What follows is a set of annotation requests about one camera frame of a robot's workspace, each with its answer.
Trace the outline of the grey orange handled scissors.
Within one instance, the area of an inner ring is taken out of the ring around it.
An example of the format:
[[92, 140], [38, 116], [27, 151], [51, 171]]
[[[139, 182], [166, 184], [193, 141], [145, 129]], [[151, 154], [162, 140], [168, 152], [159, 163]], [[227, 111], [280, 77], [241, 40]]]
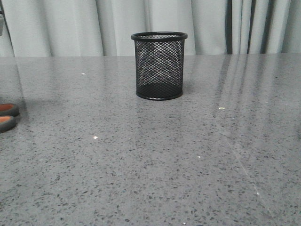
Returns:
[[6, 132], [16, 126], [16, 116], [20, 114], [19, 106], [8, 103], [0, 105], [0, 132]]

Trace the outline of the black mesh pen bucket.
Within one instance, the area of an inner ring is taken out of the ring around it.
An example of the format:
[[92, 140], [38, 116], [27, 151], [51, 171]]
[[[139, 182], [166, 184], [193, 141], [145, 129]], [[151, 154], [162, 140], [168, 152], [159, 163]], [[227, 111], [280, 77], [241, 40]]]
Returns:
[[136, 94], [149, 100], [170, 100], [183, 94], [183, 32], [141, 32], [135, 44]]

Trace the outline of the grey pleated curtain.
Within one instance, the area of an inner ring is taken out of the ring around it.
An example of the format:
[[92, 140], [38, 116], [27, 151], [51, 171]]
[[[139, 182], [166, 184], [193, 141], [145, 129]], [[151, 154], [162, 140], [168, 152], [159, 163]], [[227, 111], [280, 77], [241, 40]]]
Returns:
[[132, 56], [131, 35], [185, 32], [187, 55], [300, 53], [298, 0], [3, 0], [3, 57]]

